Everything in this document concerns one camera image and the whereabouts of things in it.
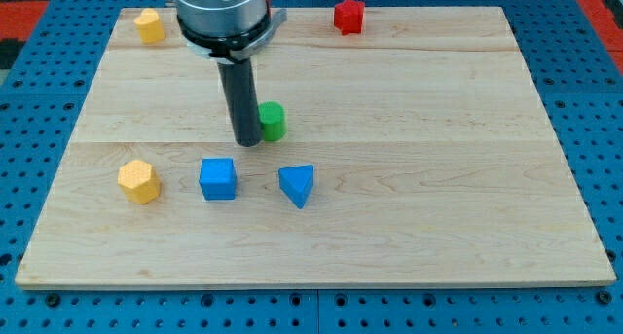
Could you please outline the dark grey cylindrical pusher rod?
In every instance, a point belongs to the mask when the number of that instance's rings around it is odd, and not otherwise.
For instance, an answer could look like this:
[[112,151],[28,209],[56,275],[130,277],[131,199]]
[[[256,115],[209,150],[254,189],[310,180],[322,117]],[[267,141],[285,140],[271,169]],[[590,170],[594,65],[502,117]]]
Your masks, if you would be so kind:
[[263,134],[251,61],[218,63],[218,70],[236,143],[243,147],[259,144]]

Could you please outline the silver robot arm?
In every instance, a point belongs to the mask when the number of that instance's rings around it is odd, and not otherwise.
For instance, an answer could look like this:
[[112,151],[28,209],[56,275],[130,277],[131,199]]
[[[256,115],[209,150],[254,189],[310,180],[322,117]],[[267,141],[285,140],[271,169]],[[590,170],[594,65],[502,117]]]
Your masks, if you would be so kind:
[[270,0],[165,0],[176,9],[187,46],[216,61],[235,141],[252,147],[262,128],[251,58],[269,45],[287,11]]

